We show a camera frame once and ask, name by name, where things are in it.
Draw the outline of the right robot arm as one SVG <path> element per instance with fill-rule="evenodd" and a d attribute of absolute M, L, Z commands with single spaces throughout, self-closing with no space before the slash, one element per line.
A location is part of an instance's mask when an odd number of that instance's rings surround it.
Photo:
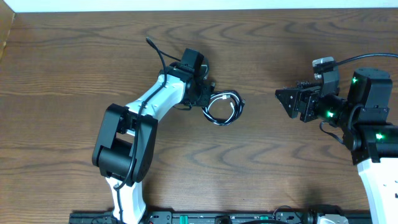
<path fill-rule="evenodd" d="M 319 83 L 275 91 L 290 118 L 321 119 L 343 132 L 337 141 L 351 153 L 363 182 L 373 223 L 397 223 L 397 126 L 388 122 L 390 75 L 376 68 L 354 71 L 346 98 L 333 68 Z"/>

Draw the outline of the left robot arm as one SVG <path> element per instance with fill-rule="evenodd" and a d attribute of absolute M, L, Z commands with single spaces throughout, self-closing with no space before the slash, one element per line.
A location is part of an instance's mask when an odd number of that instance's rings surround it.
<path fill-rule="evenodd" d="M 113 223 L 139 223 L 146 212 L 142 181 L 152 163 L 159 121 L 175 105 L 205 107 L 214 85 L 208 59 L 186 49 L 161 69 L 154 85 L 136 101 L 106 109 L 91 161 L 111 188 Z"/>

